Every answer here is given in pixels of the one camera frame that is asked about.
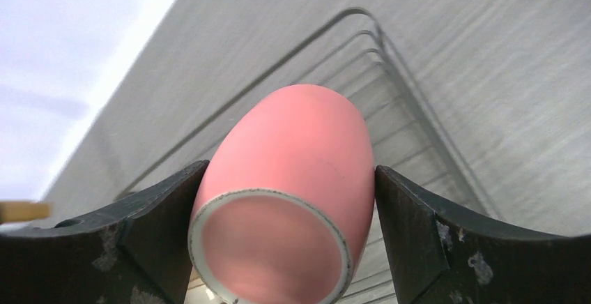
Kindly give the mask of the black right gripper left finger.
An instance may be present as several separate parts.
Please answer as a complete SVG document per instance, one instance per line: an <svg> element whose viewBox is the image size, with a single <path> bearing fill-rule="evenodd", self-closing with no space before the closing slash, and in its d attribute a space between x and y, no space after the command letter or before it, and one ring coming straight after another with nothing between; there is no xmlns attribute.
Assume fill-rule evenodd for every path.
<svg viewBox="0 0 591 304"><path fill-rule="evenodd" d="M1 302L182 303L187 231L207 165L52 228L2 233Z"/></svg>

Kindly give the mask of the plain pink mug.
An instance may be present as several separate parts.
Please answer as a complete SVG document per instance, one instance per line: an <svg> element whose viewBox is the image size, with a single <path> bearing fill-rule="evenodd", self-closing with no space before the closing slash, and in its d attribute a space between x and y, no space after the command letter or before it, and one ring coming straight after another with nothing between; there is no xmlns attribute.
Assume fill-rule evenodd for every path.
<svg viewBox="0 0 591 304"><path fill-rule="evenodd" d="M212 156L187 233L193 266L225 303L336 303L374 213L364 118L343 95L273 91Z"/></svg>

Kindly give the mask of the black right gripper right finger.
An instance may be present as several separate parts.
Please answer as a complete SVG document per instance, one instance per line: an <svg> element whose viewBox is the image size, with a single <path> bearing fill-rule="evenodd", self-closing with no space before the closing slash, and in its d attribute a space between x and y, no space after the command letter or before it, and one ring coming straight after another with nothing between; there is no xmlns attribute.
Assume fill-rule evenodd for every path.
<svg viewBox="0 0 591 304"><path fill-rule="evenodd" d="M590 237L533 231L436 195L386 166L376 203L399 303L589 303Z"/></svg>

